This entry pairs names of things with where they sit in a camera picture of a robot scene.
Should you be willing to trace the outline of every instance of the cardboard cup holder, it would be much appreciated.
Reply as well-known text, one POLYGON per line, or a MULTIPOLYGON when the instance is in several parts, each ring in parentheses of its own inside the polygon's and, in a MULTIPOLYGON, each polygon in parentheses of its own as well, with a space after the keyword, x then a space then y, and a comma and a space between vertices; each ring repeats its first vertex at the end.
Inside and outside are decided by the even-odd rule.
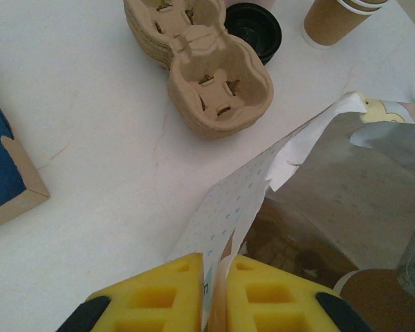
POLYGON ((140 47, 170 70, 168 92, 188 127, 222 138, 270 106, 270 76, 251 46, 229 35, 222 0, 124 0, 140 47))

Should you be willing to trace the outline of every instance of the yellow foam pad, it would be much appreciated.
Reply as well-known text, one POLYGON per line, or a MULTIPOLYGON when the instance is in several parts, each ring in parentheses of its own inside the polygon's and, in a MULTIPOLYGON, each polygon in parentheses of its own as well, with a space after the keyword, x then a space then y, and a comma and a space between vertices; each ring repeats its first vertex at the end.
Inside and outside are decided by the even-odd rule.
POLYGON ((228 275, 228 332, 339 332, 315 294, 331 289, 237 256, 228 275))
POLYGON ((200 332, 203 255, 181 257, 88 299, 102 295, 111 303, 92 332, 200 332))

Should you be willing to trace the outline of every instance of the stacked paper cups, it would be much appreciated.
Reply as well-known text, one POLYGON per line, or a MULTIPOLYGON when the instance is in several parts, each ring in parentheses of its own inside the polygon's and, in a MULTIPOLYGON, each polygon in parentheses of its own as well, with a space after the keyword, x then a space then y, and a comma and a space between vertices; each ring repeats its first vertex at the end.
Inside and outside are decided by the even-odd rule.
POLYGON ((315 0, 304 19, 303 37, 313 47, 334 45, 389 0, 315 0))

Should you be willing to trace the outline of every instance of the marble surface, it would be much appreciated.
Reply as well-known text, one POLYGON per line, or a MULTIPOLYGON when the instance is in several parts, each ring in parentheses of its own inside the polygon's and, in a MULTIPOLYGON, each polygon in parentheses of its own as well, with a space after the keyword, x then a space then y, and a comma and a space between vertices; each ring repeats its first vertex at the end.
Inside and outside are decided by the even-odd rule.
POLYGON ((208 188, 354 89, 411 101, 415 26, 395 0, 339 44, 277 1, 275 98, 241 133, 194 137, 119 0, 0 0, 0 105, 52 197, 0 227, 0 331, 54 331, 93 291, 161 264, 208 188))

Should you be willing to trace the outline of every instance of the black plastic lid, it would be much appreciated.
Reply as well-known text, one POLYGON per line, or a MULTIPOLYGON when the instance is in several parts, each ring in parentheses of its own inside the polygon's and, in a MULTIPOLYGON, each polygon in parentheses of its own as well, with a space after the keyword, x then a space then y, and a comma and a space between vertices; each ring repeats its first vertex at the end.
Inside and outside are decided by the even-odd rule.
POLYGON ((237 3, 226 10, 225 27, 231 35, 252 46, 267 64, 282 43, 282 30, 267 9, 254 3, 237 3))

